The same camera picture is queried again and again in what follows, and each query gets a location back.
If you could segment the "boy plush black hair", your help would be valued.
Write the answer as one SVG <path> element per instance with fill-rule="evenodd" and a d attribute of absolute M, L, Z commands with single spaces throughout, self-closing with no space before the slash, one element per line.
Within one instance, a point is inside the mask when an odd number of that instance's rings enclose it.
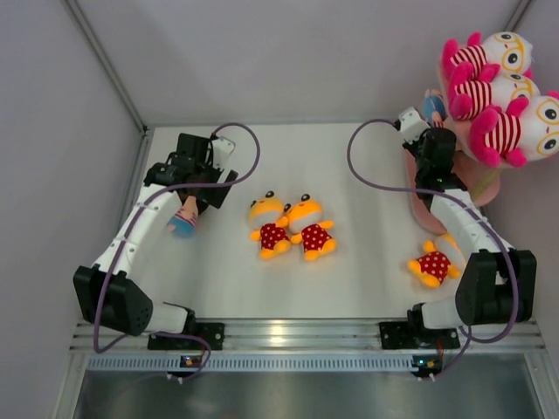
<path fill-rule="evenodd" d="M 192 237 L 196 232 L 198 214 L 197 199 L 188 196 L 181 208 L 168 221 L 167 231 L 175 237 Z"/>

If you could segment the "pink panda plush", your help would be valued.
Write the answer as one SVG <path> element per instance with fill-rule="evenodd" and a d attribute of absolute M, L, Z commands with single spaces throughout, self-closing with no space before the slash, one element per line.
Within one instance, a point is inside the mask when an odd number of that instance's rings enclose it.
<path fill-rule="evenodd" d="M 487 107 L 469 130 L 473 157 L 490 168 L 521 168 L 558 152 L 558 92 L 512 100 L 502 111 Z"/>
<path fill-rule="evenodd" d="M 469 63 L 456 67 L 447 89 L 448 112 L 455 120 L 472 120 L 488 106 L 506 109 L 519 97 L 534 98 L 541 91 L 529 77 L 519 73 L 473 77 Z"/>
<path fill-rule="evenodd" d="M 470 79 L 477 79 L 489 70 L 496 74 L 519 73 L 532 79 L 532 52 L 533 46 L 515 32 L 496 32 L 485 40 L 480 32 L 474 32 L 464 45 L 454 38 L 445 42 L 441 70 L 449 80 L 456 68 L 469 63 L 473 69 Z"/>

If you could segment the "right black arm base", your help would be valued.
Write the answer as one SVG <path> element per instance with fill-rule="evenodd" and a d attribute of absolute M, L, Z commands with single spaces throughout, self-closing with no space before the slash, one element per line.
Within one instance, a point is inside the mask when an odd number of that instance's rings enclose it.
<path fill-rule="evenodd" d="M 379 323 L 382 349 L 459 349 L 456 329 L 425 329 L 407 321 Z"/>

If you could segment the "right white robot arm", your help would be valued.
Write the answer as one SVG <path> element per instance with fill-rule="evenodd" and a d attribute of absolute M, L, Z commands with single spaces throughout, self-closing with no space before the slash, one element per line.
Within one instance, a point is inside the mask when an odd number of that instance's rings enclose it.
<path fill-rule="evenodd" d="M 455 240 L 466 266 L 455 294 L 415 306 L 420 317 L 407 326 L 411 342 L 429 346 L 439 329 L 515 323 L 532 316 L 536 258 L 503 239 L 474 205 L 453 171 L 457 138 L 442 127 L 421 127 L 404 137 L 416 163 L 414 192 Z"/>

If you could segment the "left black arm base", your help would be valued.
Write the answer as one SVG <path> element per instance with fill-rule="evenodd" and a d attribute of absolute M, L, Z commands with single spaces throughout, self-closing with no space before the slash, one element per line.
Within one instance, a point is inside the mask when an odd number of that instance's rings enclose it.
<path fill-rule="evenodd" d="M 223 322 L 202 321 L 192 323 L 184 333 L 158 332 L 148 337 L 150 351 L 196 351 L 206 349 L 203 341 L 212 351 L 221 351 L 224 344 L 225 324 Z"/>

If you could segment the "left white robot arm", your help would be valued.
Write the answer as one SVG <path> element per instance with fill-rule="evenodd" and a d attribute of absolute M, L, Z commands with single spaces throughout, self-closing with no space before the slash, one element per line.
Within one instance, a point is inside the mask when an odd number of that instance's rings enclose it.
<path fill-rule="evenodd" d="M 179 134 L 176 150 L 148 169 L 116 237 L 92 266 L 73 275 L 84 320 L 132 336 L 165 332 L 182 349 L 195 343 L 191 310 L 164 302 L 148 263 L 161 238 L 188 237 L 199 213 L 222 206 L 238 177 L 224 169 L 234 149 L 224 137 Z"/>

